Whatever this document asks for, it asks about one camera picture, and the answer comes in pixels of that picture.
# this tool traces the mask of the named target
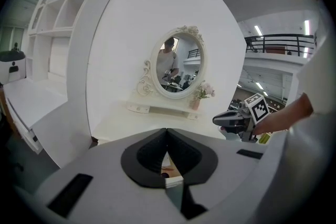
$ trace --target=pink flowers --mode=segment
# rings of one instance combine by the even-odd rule
[[[215,90],[209,83],[202,83],[199,87],[199,94],[197,95],[198,98],[209,98],[208,94],[212,97],[215,97]]]

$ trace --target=pink vase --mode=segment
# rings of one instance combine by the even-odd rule
[[[198,107],[200,106],[200,98],[197,98],[194,102],[194,105],[193,105],[193,110],[197,110]]]

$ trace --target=balcony railing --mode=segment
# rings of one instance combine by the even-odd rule
[[[188,54],[188,59],[189,58],[196,58],[200,55],[201,55],[201,53],[199,52],[199,49],[190,50],[189,54]]]
[[[315,49],[314,36],[274,34],[246,37],[246,52],[294,55],[307,57]]]

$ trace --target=white drawer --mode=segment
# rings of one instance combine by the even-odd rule
[[[33,130],[29,130],[25,126],[25,124],[20,120],[8,98],[7,98],[7,105],[8,110],[13,118],[13,122],[17,130],[19,131],[22,139],[27,143],[27,145],[31,148],[31,150],[39,154],[42,151],[43,147],[40,144],[39,140],[37,139],[36,135],[34,134]]]

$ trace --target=ceiling light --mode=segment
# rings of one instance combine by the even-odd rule
[[[306,57],[308,56],[308,53],[307,53],[307,52],[308,52],[308,49],[309,49],[309,48],[307,48],[307,47],[305,48],[305,52],[304,52],[304,54],[303,54],[303,57],[304,57],[304,58],[306,58]]]
[[[306,30],[306,35],[309,36],[310,35],[310,31],[309,31],[309,21],[305,20],[304,21],[304,26],[305,26],[305,30]]]
[[[258,34],[259,34],[260,36],[263,35],[263,34],[261,33],[261,31],[260,31],[260,29],[259,29],[259,27],[258,27],[257,25],[255,25],[254,28],[257,30],[257,32],[258,32]]]
[[[260,85],[259,82],[256,82],[256,85],[258,85],[259,88],[261,88],[263,90],[263,87]]]

